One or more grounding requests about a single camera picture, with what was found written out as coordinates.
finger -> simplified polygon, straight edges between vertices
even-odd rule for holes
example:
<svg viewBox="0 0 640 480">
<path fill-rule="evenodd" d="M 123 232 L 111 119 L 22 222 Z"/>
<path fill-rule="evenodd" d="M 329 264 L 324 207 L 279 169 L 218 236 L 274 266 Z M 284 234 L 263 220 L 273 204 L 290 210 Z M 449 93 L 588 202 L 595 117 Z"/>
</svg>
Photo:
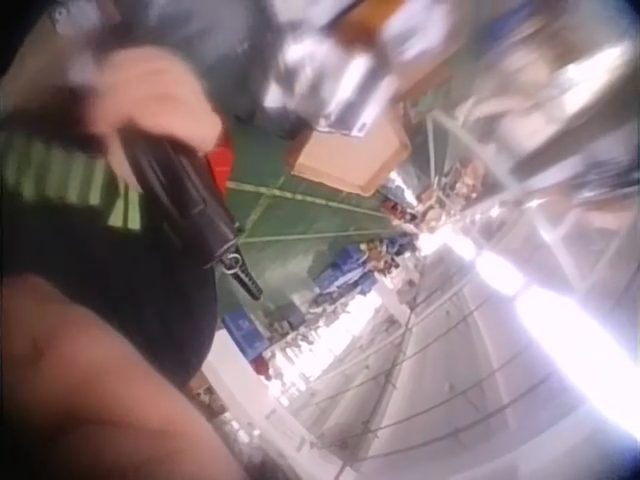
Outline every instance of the finger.
<svg viewBox="0 0 640 480">
<path fill-rule="evenodd" d="M 157 47 L 134 48 L 113 54 L 101 68 L 98 86 L 103 90 L 123 85 L 140 86 L 139 80 L 151 82 L 161 74 L 171 75 L 182 88 L 204 93 L 199 77 L 184 60 Z"/>
<path fill-rule="evenodd" d="M 133 170 L 131 169 L 131 165 L 129 165 L 129 161 L 127 160 L 117 134 L 111 134 L 106 137 L 105 143 L 107 146 L 106 159 L 113 173 L 131 188 L 140 191 L 140 185 L 133 174 Z"/>
<path fill-rule="evenodd" d="M 139 128 L 156 135 L 170 136 L 194 148 L 209 152 L 222 132 L 222 121 L 213 110 L 192 108 L 175 96 L 139 99 L 132 109 L 131 121 Z"/>
<path fill-rule="evenodd" d="M 171 136 L 199 152 L 208 152 L 220 134 L 219 117 L 201 99 L 165 92 L 121 91 L 110 98 L 103 97 L 91 114 L 94 131 L 108 136 L 133 121 L 151 133 Z"/>
<path fill-rule="evenodd" d="M 88 111 L 90 127 L 94 132 L 104 135 L 129 120 L 133 105 L 139 107 L 145 102 L 153 103 L 157 98 L 168 96 L 184 102 L 195 115 L 198 112 L 211 113 L 211 106 L 203 91 L 185 84 L 174 72 L 163 71 L 152 77 L 139 77 L 134 83 L 113 84 L 109 89 L 99 90 Z"/>
</svg>

